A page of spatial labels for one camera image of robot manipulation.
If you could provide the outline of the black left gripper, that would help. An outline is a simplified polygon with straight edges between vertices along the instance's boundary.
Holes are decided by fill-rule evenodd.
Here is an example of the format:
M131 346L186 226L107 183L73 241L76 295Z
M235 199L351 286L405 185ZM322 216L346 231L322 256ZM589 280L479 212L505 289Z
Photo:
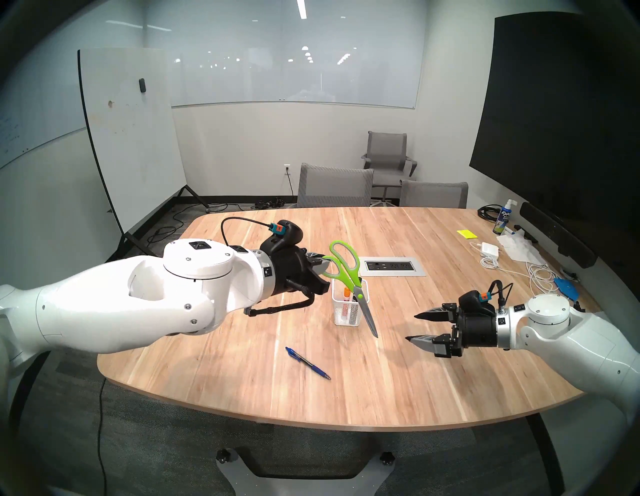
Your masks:
M322 253L307 253L306 248L298 246L286 247L272 255L261 246L260 265L264 277L262 295L273 296L302 290L312 290L316 295L326 294L330 283L323 278L329 263L325 256ZM311 283L308 277L310 269Z

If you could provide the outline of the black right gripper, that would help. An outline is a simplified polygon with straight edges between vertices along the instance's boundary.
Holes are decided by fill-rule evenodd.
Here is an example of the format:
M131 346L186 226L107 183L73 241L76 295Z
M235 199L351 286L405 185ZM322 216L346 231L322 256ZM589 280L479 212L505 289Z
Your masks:
M494 306L465 310L456 303L443 303L414 315L415 319L454 323L452 334L416 335L405 339L437 358L461 357L467 348L497 348L497 320Z

